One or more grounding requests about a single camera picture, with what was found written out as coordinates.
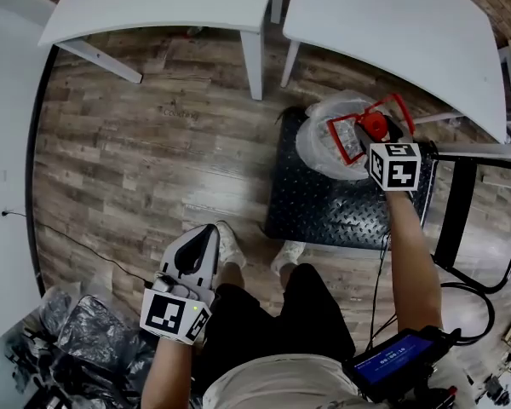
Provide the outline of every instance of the electronic device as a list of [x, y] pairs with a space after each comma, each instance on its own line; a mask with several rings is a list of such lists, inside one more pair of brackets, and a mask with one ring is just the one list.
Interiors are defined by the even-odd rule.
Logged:
[[421, 331], [405, 329], [373, 349], [345, 361], [342, 369], [363, 395], [391, 407], [452, 407], [456, 388], [431, 389], [428, 379], [435, 363], [445, 356], [460, 330], [451, 334], [427, 326]]
[[151, 288], [144, 290], [140, 327], [192, 345], [212, 313], [211, 289], [220, 249], [214, 224], [193, 228], [165, 249]]

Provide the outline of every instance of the white sneaker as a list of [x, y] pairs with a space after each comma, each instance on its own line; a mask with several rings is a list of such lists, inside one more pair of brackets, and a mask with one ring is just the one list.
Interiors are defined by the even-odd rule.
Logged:
[[237, 244], [234, 231], [224, 221], [216, 222], [215, 226], [218, 228], [218, 232], [220, 233], [221, 264], [223, 265], [227, 262], [234, 262], [239, 267], [244, 267], [246, 265], [246, 256], [244, 256], [244, 253], [240, 250], [240, 247]]
[[284, 242], [284, 245], [276, 255], [276, 257], [273, 259], [273, 262], [271, 262], [271, 269], [276, 275], [280, 275], [280, 269], [286, 264], [286, 263], [294, 263], [297, 265], [299, 262], [297, 260], [299, 259], [299, 256], [302, 254], [302, 252], [305, 250], [305, 243], [304, 242], [296, 242], [296, 241], [286, 241]]

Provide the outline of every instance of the person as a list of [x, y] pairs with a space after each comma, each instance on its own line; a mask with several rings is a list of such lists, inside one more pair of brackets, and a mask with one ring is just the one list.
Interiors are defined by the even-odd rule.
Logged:
[[[420, 220], [405, 193], [387, 193], [391, 222], [393, 301], [398, 331], [442, 327], [441, 289]], [[244, 290], [246, 259], [233, 231], [218, 223], [223, 263], [215, 311], [192, 371], [192, 347], [162, 338], [142, 393], [142, 409], [188, 407], [193, 392], [203, 408], [364, 409], [341, 361], [354, 356], [339, 306], [309, 264], [298, 265], [304, 244], [286, 242], [272, 263], [284, 287], [278, 317]], [[456, 386], [455, 407], [475, 408], [470, 385], [451, 353], [441, 359], [430, 386]]]

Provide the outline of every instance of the white wall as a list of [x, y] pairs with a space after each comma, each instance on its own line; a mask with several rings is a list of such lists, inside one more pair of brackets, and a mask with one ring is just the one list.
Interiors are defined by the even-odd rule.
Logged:
[[[0, 0], [0, 212], [24, 213], [26, 140], [49, 54], [37, 41], [47, 0]], [[0, 216], [0, 336], [39, 303], [25, 219]]]

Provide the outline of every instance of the wooden floor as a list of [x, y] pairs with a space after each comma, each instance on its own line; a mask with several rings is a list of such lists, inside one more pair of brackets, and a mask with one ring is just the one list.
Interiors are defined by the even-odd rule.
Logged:
[[[36, 218], [145, 279], [152, 279], [164, 248], [182, 232], [227, 220], [248, 257], [248, 291], [276, 314], [282, 293], [269, 263], [281, 244], [266, 238], [261, 225], [280, 112], [340, 89], [356, 89], [376, 99], [399, 92], [415, 116], [446, 107], [385, 72], [308, 46], [301, 46], [290, 84], [281, 89], [287, 43], [276, 26], [267, 27], [264, 101], [253, 101], [236, 32], [205, 30], [196, 39], [185, 38], [183, 32], [153, 28], [90, 39], [143, 72], [140, 85], [60, 54], [37, 135]], [[466, 124], [424, 124], [418, 133], [436, 141], [484, 139]], [[432, 246], [439, 237], [451, 174], [450, 165], [439, 166], [426, 225]], [[47, 287], [98, 275], [132, 309], [140, 309], [143, 285], [138, 279], [41, 225], [37, 244]], [[480, 183], [457, 266], [480, 280], [499, 279], [510, 251], [511, 191]], [[377, 258], [375, 252], [318, 246], [308, 246], [303, 256], [339, 302], [359, 350], [369, 334]], [[505, 353], [500, 336], [511, 320], [511, 282], [492, 301], [497, 310], [492, 334], [457, 350], [477, 383], [496, 370]], [[387, 260], [377, 325], [392, 313]], [[449, 327], [457, 321], [474, 332], [486, 321], [477, 301], [449, 291], [444, 315]]]

